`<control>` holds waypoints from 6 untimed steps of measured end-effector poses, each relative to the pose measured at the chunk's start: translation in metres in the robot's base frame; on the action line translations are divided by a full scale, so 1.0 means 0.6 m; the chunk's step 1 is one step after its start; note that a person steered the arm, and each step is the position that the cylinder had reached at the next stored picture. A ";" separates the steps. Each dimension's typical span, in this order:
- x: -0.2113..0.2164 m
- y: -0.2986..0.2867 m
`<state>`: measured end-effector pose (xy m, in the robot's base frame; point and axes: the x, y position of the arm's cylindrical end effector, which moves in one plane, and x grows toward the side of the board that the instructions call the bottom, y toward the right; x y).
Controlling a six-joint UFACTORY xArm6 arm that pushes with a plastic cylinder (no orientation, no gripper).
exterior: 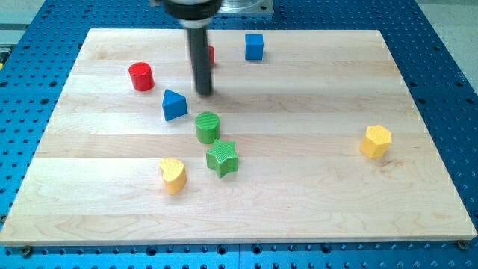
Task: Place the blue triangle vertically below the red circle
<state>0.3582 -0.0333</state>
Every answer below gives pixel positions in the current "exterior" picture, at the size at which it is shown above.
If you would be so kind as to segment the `black robot arm end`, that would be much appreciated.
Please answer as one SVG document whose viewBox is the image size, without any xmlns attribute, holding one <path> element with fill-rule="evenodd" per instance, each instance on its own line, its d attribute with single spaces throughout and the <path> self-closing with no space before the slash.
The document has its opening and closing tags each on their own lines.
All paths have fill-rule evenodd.
<svg viewBox="0 0 478 269">
<path fill-rule="evenodd" d="M 163 5 L 165 11 L 184 28 L 207 27 L 222 6 L 222 0 L 149 0 L 153 7 Z"/>
</svg>

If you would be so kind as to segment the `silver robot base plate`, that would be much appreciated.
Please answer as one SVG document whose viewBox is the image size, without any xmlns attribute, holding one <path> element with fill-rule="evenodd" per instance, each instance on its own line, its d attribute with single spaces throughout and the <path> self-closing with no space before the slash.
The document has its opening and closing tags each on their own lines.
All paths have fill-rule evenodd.
<svg viewBox="0 0 478 269">
<path fill-rule="evenodd" d="M 273 0 L 223 0 L 219 13 L 272 14 Z"/>
</svg>

